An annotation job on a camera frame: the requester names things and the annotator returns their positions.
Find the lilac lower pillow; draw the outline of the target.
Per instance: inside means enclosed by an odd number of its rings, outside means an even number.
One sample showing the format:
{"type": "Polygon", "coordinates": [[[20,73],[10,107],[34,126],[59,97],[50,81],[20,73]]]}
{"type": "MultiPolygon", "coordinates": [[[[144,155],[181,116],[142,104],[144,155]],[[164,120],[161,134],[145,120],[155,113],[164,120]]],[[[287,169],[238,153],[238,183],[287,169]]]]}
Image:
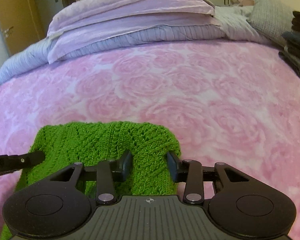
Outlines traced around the lilac lower pillow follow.
{"type": "Polygon", "coordinates": [[[194,13],[129,16],[64,32],[50,49],[49,63],[89,53],[160,41],[214,40],[225,37],[221,22],[194,13]]]}

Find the green knitted sweater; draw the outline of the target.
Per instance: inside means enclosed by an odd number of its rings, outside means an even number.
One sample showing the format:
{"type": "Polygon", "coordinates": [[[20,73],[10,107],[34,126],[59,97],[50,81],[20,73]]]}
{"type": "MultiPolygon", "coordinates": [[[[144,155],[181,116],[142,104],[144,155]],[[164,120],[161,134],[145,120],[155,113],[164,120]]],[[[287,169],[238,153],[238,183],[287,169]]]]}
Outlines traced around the green knitted sweater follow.
{"type": "Polygon", "coordinates": [[[24,169],[15,191],[34,184],[76,162],[85,166],[102,160],[119,159],[129,150],[133,170],[124,183],[115,183],[119,195],[164,196],[177,193],[166,163],[167,152],[181,155],[179,141],[166,127],[150,123],[70,122],[42,127],[30,152],[43,151],[45,160],[24,169]]]}

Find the stack of folded clothes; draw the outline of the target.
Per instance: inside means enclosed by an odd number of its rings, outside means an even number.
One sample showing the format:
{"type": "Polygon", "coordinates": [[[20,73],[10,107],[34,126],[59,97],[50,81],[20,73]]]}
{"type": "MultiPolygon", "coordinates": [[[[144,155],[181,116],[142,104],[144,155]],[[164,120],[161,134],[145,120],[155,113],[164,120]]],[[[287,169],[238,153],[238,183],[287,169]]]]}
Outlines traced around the stack of folded clothes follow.
{"type": "Polygon", "coordinates": [[[286,42],[284,50],[279,51],[279,57],[287,63],[300,78],[300,12],[293,11],[292,30],[282,34],[286,42]]]}

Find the lilac top pillow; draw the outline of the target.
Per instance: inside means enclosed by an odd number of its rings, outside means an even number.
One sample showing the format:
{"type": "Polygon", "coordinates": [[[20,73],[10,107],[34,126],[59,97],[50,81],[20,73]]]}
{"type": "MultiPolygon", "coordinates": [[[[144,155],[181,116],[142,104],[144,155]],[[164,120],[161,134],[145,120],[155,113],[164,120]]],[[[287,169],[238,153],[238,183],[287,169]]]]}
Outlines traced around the lilac top pillow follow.
{"type": "Polygon", "coordinates": [[[47,36],[58,36],[86,25],[128,16],[167,12],[213,16],[215,5],[209,0],[82,0],[72,3],[55,14],[47,36]]]}

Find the wooden door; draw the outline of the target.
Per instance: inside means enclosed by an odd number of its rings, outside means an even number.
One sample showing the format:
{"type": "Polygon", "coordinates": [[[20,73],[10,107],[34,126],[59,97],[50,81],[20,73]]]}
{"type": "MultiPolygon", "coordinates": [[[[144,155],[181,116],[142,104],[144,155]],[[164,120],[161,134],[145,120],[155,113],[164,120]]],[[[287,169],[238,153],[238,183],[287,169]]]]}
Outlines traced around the wooden door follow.
{"type": "Polygon", "coordinates": [[[43,39],[35,0],[0,0],[0,30],[10,56],[43,39]]]}

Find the grey checked cushion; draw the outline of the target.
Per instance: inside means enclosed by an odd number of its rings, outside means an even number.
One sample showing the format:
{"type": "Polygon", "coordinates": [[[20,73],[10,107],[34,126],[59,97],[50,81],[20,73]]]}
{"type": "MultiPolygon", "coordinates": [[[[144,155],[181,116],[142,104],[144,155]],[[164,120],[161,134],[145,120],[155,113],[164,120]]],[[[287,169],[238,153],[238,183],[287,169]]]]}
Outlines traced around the grey checked cushion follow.
{"type": "Polygon", "coordinates": [[[282,34],[292,30],[293,9],[279,0],[254,0],[247,22],[278,46],[286,45],[282,34]]]}

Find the lilac pillow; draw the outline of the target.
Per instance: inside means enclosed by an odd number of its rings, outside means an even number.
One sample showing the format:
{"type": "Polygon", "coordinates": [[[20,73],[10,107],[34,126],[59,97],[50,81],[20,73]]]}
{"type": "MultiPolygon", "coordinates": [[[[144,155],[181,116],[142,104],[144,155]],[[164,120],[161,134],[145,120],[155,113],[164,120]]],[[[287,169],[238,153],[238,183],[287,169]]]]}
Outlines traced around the lilac pillow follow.
{"type": "Polygon", "coordinates": [[[47,36],[58,36],[86,25],[128,16],[167,12],[213,16],[215,5],[209,0],[82,0],[72,3],[55,14],[47,36]]]}
{"type": "Polygon", "coordinates": [[[221,22],[194,13],[129,16],[64,32],[50,49],[49,63],[89,53],[160,41],[214,40],[225,37],[221,22]]]}

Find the pink rose blanket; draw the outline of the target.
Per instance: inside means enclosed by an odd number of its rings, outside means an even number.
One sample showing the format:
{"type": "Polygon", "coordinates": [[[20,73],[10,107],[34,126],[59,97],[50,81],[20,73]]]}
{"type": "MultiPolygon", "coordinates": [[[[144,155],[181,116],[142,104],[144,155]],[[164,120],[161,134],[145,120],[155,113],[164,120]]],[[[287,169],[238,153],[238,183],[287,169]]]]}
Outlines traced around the pink rose blanket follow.
{"type": "Polygon", "coordinates": [[[162,125],[184,158],[228,163],[288,195],[300,239],[300,79],[278,53],[162,42],[46,64],[0,86],[0,155],[26,153],[45,125],[162,125]]]}

